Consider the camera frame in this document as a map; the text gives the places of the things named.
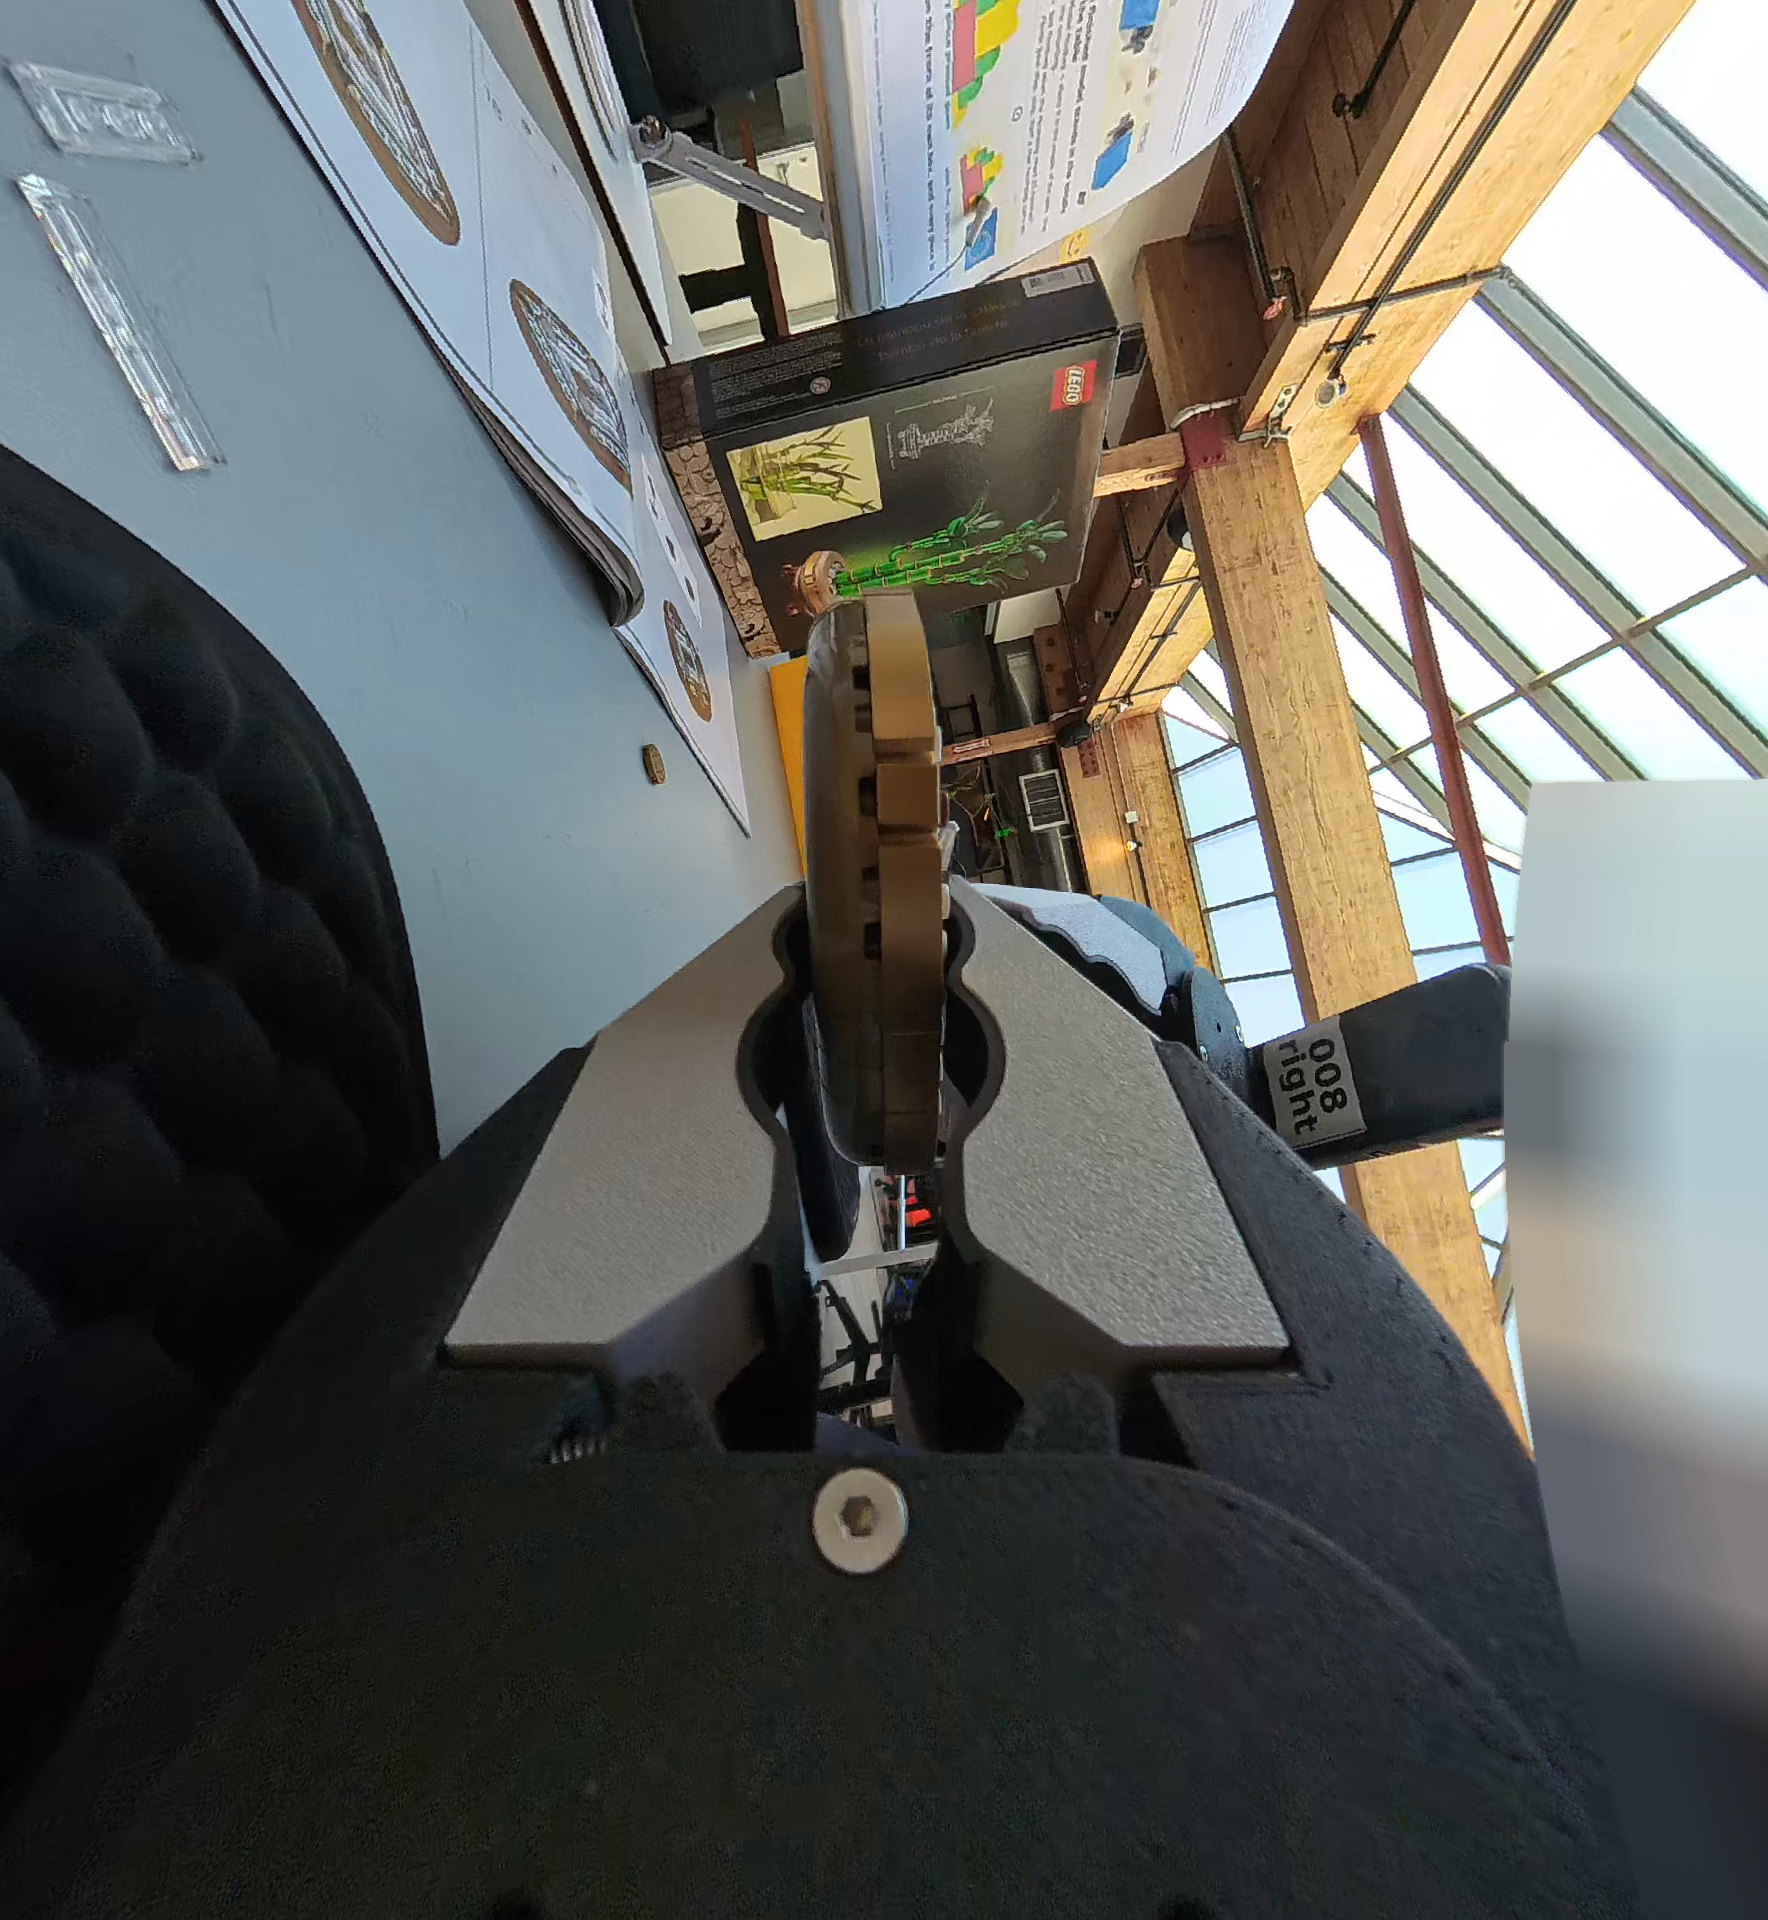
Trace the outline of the yellow plastic bin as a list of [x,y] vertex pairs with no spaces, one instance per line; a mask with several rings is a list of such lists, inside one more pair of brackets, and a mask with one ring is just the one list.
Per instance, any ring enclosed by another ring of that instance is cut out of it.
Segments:
[[799,863],[804,863],[804,755],[803,755],[803,693],[807,660],[778,660],[770,669],[770,701],[773,711],[775,743],[790,807]]

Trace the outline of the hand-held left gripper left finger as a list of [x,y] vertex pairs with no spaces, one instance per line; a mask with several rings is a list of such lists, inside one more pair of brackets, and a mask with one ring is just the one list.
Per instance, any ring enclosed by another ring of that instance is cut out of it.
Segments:
[[795,973],[772,897],[590,1043],[444,1336],[455,1364],[672,1375],[728,1444],[812,1442],[795,1160],[757,1080]]

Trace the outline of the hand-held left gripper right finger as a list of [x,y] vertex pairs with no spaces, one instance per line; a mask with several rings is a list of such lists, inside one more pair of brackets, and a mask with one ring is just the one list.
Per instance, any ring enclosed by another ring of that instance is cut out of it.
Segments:
[[1062,1377],[1114,1415],[1296,1395],[1288,1334],[1164,1069],[1115,998],[985,892],[950,886],[953,991],[985,1044],[942,1170],[940,1448],[999,1449]]

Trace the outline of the lego set box bamboo picture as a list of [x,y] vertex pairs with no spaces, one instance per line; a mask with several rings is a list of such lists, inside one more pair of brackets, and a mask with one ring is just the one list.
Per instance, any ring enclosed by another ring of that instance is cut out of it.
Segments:
[[926,617],[1075,585],[1118,355],[1088,259],[651,377],[663,463],[751,660],[907,590]]

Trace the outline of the clear lego plate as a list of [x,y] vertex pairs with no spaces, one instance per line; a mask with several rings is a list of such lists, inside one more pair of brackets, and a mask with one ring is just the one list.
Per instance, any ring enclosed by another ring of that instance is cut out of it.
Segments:
[[93,204],[35,172],[11,179],[60,273],[104,342],[165,460],[179,475],[224,466],[224,452],[136,295]]
[[199,149],[155,87],[48,62],[3,62],[44,139],[60,154],[188,166]]

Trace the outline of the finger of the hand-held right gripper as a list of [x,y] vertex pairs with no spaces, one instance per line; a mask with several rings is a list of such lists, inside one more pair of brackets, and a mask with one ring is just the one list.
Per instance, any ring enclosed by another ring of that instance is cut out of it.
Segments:
[[977,892],[1159,1038],[1172,1038],[1172,934],[1136,900],[981,883]]

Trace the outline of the round gold lego base model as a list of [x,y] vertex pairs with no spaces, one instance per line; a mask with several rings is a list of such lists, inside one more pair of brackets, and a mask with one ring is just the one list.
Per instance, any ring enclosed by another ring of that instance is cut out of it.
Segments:
[[804,910],[828,1136],[934,1165],[944,1026],[940,741],[907,590],[823,613],[799,697]]

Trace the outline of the wooden roof beam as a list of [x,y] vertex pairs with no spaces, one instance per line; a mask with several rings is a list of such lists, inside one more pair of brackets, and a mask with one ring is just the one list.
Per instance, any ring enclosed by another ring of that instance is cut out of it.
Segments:
[[1166,427],[1201,441],[1185,515],[1210,633],[1308,1017],[1415,984],[1377,796],[1285,441],[1246,424],[1267,357],[1237,244],[1174,238],[1136,261]]

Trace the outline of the red steel pipe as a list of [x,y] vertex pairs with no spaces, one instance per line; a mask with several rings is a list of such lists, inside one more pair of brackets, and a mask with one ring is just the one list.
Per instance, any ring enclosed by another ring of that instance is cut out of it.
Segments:
[[1473,788],[1466,775],[1455,712],[1452,708],[1442,676],[1442,666],[1436,653],[1436,638],[1428,617],[1428,600],[1417,570],[1415,549],[1408,542],[1405,515],[1401,511],[1396,476],[1393,470],[1389,445],[1384,441],[1383,421],[1377,415],[1365,415],[1356,426],[1360,445],[1367,456],[1367,469],[1370,472],[1380,547],[1396,587],[1408,660],[1417,677],[1419,698],[1436,752],[1450,836],[1461,866],[1469,897],[1473,901],[1477,937],[1489,963],[1509,967],[1509,937],[1504,933],[1495,896],[1491,861],[1475,812]]

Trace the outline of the black wrist rest pad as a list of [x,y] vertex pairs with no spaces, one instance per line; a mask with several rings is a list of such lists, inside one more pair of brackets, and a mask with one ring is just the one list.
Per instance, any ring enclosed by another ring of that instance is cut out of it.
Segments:
[[0,1833],[224,1406],[437,1157],[331,729],[0,444]]

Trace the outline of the lego instruction booklet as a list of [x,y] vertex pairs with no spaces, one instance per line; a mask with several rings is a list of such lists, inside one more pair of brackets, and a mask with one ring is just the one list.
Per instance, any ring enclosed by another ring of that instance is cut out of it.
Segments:
[[741,830],[724,611],[645,427],[602,232],[460,2],[217,13]]

